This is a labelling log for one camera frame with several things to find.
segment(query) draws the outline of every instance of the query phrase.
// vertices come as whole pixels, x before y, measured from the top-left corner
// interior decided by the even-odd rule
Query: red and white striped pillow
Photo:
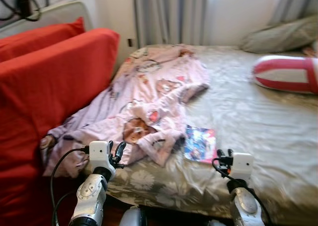
[[[253,70],[256,84],[272,89],[318,94],[318,59],[264,56]]]

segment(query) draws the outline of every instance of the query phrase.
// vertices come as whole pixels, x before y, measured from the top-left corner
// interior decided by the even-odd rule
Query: book
[[[215,131],[187,125],[184,157],[211,164],[217,157]]]

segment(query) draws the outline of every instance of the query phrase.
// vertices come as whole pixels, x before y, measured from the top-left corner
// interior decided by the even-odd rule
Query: floral bedsheet
[[[194,50],[211,87],[187,105],[187,124],[215,129],[218,149],[255,156],[250,187],[275,223],[317,225],[317,97],[252,83],[253,63],[263,55],[227,46]],[[165,167],[145,158],[117,170],[108,194],[133,205],[229,218],[226,180],[182,150],[177,144]]]

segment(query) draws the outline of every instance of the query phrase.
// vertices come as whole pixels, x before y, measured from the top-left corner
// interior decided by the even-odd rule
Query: wooden floor
[[[122,203],[110,196],[107,196],[104,205],[103,226],[118,226],[121,217],[131,205]],[[146,213],[148,226],[204,226],[205,222],[211,220],[198,214],[183,213],[160,208],[142,207]],[[226,226],[233,226],[230,220],[217,219]]]

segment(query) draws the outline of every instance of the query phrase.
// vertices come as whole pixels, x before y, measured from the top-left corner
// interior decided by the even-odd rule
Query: red cushion
[[[0,225],[50,225],[39,141],[109,85],[118,41],[96,29],[0,63]]]
[[[260,86],[300,93],[318,94],[318,60],[316,58],[264,56],[253,70]]]
[[[0,39],[0,62],[43,49],[84,33],[83,18],[55,24]]]

